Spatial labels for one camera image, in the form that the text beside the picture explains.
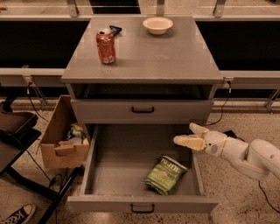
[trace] drawer handle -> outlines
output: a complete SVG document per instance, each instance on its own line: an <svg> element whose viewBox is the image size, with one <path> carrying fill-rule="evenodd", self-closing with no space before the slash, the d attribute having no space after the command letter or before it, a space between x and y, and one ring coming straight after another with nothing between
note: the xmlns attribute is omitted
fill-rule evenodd
<svg viewBox="0 0 280 224"><path fill-rule="evenodd" d="M155 211L155 205L151 205L151 210L150 211L136 211L133 208L133 204L130 205L130 211L134 214L152 214Z"/></svg>
<svg viewBox="0 0 280 224"><path fill-rule="evenodd" d="M150 113L153 113L155 111L155 108L152 107L150 110L136 110L134 107L132 107L131 111L133 113L137 113L137 114L150 114Z"/></svg>

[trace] sneaker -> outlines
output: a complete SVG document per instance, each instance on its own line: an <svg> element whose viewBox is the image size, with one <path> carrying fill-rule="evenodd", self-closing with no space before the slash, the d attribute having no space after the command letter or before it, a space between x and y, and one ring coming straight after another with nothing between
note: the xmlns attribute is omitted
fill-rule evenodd
<svg viewBox="0 0 280 224"><path fill-rule="evenodd" d="M25 224L34 215L35 210L36 206L33 204L22 206L7 219L0 220L0 224Z"/></svg>

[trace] gray cabinet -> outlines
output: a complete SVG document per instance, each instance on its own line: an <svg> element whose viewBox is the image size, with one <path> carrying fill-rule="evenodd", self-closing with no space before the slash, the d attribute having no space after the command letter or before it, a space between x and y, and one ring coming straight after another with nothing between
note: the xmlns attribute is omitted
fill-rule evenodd
<svg viewBox="0 0 280 224"><path fill-rule="evenodd" d="M222 78L192 17L170 17L163 36L148 33L146 18L93 17L62 76L91 140L80 193L68 200L87 212L209 213L218 201L205 195L196 154L172 139L207 120ZM95 34L109 25L122 33L116 62L103 65ZM143 183L162 155L188 168L168 196Z"/></svg>

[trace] speckled floor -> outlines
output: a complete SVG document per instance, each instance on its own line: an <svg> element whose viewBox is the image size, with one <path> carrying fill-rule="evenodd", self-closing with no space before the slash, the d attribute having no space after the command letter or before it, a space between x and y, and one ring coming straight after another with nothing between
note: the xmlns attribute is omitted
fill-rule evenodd
<svg viewBox="0 0 280 224"><path fill-rule="evenodd" d="M43 111L41 115L50 119L52 111ZM216 121L220 117L219 110L210 115L209 122ZM46 122L38 119L36 129L44 132ZM280 114L268 113L224 113L222 120L211 126L211 130L232 130L238 137L247 142L255 138L261 138L271 142L280 148ZM41 152L37 141L29 152L36 161L43 166ZM118 224L118 223L256 223L277 224L280 214L272 210L258 186L258 182L248 178L234 170L228 162L219 157L211 157L205 153L199 153L199 166L206 190L206 196L215 197L219 205L210 213L77 213L67 202L67 196L59 203L57 209L57 223L63 224ZM13 167L22 175L48 186L48 180L41 170L32 162L30 156L25 153ZM60 169L44 169L48 176L53 177L62 173ZM268 195L270 203L280 209L280 180L272 174L262 182L262 186ZM81 177L75 180L74 186L81 182ZM49 200L29 192L12 183L8 176L0 178L0 215L1 218L11 214L16 208L26 203L34 203L37 211L30 224L38 223L41 215L46 210ZM56 223L55 213L47 222Z"/></svg>

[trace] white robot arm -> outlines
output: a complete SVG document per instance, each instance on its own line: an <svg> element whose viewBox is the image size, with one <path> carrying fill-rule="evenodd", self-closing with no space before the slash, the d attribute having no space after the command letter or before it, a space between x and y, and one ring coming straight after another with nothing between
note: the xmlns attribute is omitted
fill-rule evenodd
<svg viewBox="0 0 280 224"><path fill-rule="evenodd" d="M280 179L280 150L275 145L260 139L245 143L195 123L190 123L190 130L194 135L175 136L174 143L222 157L253 179L264 180L271 172Z"/></svg>

